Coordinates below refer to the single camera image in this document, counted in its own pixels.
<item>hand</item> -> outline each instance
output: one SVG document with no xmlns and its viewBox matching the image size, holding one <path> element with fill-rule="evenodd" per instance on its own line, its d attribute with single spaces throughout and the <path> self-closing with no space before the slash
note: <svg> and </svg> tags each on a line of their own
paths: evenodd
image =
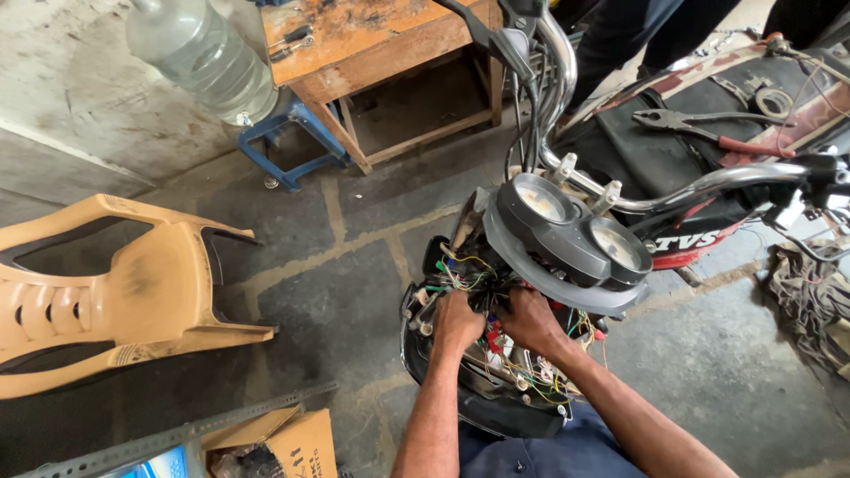
<svg viewBox="0 0 850 478">
<path fill-rule="evenodd" d="M 515 343 L 543 356 L 553 356 L 558 347 L 573 344 L 539 292 L 515 287 L 510 296 L 513 314 L 499 319 Z"/>
<path fill-rule="evenodd" d="M 453 290 L 437 301 L 433 341 L 440 353 L 462 355 L 484 332 L 484 314 L 476 314 L 469 308 L 468 296 L 466 292 Z"/>
</svg>

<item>gauge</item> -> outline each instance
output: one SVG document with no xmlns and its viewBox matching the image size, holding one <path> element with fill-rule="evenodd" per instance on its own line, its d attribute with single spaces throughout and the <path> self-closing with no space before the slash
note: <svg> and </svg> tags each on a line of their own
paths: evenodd
<svg viewBox="0 0 850 478">
<path fill-rule="evenodd" d="M 543 189 L 531 189 L 532 184 L 517 185 L 517 193 L 526 206 L 546 219 L 555 222 L 564 222 L 567 213 L 564 206 L 549 191 Z"/>
<path fill-rule="evenodd" d="M 625 237 L 602 222 L 593 224 L 591 231 L 597 244 L 610 258 L 629 269 L 640 269 L 640 257 Z"/>
</svg>

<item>cardboard box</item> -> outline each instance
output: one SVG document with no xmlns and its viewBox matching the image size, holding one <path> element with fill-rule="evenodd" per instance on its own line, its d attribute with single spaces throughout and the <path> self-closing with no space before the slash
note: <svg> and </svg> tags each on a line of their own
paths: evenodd
<svg viewBox="0 0 850 478">
<path fill-rule="evenodd" d="M 337 478 L 328 409 L 298 413 L 298 407 L 281 408 L 201 438 L 206 452 L 253 443 L 263 443 L 275 455 L 286 478 Z"/>
</svg>

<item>blue stool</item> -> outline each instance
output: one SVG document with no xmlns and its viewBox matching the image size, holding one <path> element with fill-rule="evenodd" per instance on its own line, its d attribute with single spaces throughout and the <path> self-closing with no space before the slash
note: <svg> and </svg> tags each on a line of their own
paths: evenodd
<svg viewBox="0 0 850 478">
<path fill-rule="evenodd" d="M 299 176 L 309 173 L 316 168 L 321 168 L 326 164 L 345 168 L 346 163 L 351 162 L 351 157 L 345 152 L 337 139 L 331 135 L 331 132 L 325 128 L 325 125 L 319 121 L 319 118 L 307 106 L 304 106 L 301 99 L 291 91 L 284 92 L 283 94 L 287 93 L 291 97 L 284 107 L 276 107 L 269 117 L 239 133 L 239 149 L 259 167 L 269 173 L 269 177 L 265 180 L 265 186 L 267 188 L 271 189 L 277 187 L 278 184 L 283 184 L 289 192 L 296 192 L 301 190 L 301 186 L 295 181 Z M 336 106 L 333 103 L 329 103 L 328 106 L 338 119 L 339 115 L 337 114 Z M 283 127 L 290 121 L 306 129 L 310 135 L 316 138 L 328 150 L 328 153 L 284 172 L 266 156 L 263 156 L 259 151 L 252 148 L 249 143 L 259 138 L 273 142 L 275 137 L 282 132 Z"/>
</svg>

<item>tvs logo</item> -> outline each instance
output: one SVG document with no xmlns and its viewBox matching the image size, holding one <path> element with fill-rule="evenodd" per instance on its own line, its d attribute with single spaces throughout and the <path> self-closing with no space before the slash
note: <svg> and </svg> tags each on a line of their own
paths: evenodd
<svg viewBox="0 0 850 478">
<path fill-rule="evenodd" d="M 655 250 L 669 251 L 671 248 L 674 248 L 674 243 L 676 244 L 675 249 L 680 251 L 691 247 L 704 248 L 713 244 L 717 240 L 718 234 L 720 234 L 719 230 L 712 230 L 710 232 L 693 234 L 692 236 L 659 237 L 654 241 Z"/>
</svg>

